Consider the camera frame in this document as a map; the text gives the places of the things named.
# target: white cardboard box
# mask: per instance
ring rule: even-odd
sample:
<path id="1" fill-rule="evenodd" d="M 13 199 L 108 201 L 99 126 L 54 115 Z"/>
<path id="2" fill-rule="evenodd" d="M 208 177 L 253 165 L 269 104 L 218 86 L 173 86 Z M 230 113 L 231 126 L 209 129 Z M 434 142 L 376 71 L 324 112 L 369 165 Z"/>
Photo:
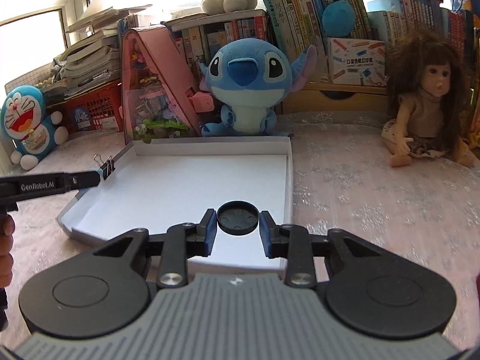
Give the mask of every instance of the white cardboard box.
<path id="1" fill-rule="evenodd" d="M 115 158 L 115 171 L 79 192 L 57 220 L 72 238 L 99 244 L 133 228 L 165 233 L 200 222 L 209 208 L 246 200 L 278 224 L 292 221 L 293 170 L 288 137 L 224 137 L 133 141 Z M 217 229 L 212 255 L 189 259 L 190 273 L 280 272 L 265 257 L 258 228 L 241 237 Z"/>
<path id="2" fill-rule="evenodd" d="M 378 40 L 328 38 L 334 84 L 385 86 L 385 45 Z"/>

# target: wooden drawer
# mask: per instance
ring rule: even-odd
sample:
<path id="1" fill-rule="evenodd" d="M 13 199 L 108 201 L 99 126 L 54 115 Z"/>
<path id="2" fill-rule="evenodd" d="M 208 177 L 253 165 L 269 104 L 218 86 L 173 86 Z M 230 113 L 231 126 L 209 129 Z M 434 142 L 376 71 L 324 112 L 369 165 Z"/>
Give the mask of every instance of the wooden drawer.
<path id="1" fill-rule="evenodd" d="M 282 114 L 295 112 L 370 111 L 386 113 L 386 95 L 304 89 L 291 93 L 281 104 Z"/>

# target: black lid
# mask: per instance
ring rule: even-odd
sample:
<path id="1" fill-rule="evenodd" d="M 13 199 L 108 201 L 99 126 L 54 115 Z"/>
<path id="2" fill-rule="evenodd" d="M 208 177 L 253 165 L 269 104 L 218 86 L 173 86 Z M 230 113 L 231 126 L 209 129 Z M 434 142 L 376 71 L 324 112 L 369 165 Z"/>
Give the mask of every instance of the black lid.
<path id="1" fill-rule="evenodd" d="M 218 226 L 227 234 L 244 236 L 257 228 L 259 213 L 253 204 L 236 200 L 217 210 Z"/>

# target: doll hair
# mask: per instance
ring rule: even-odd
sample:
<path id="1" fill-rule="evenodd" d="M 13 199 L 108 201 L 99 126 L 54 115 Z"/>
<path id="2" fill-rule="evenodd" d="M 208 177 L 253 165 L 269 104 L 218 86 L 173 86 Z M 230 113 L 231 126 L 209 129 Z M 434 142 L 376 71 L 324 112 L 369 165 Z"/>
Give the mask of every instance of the doll hair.
<path id="1" fill-rule="evenodd" d="M 457 50 L 430 31 L 410 32 L 388 58 L 389 113 L 397 116 L 398 96 L 416 92 L 428 65 L 450 63 L 450 91 L 442 97 L 443 127 L 437 137 L 444 150 L 453 150 L 460 135 L 460 111 L 469 92 Z"/>

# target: printed box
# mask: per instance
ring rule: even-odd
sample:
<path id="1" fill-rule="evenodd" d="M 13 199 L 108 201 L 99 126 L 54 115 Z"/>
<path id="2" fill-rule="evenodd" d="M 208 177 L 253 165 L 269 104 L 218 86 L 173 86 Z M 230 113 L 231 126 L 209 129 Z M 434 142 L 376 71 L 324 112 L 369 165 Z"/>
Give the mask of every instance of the printed box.
<path id="1" fill-rule="evenodd" d="M 334 84 L 385 86 L 385 44 L 378 40 L 328 38 Z"/>

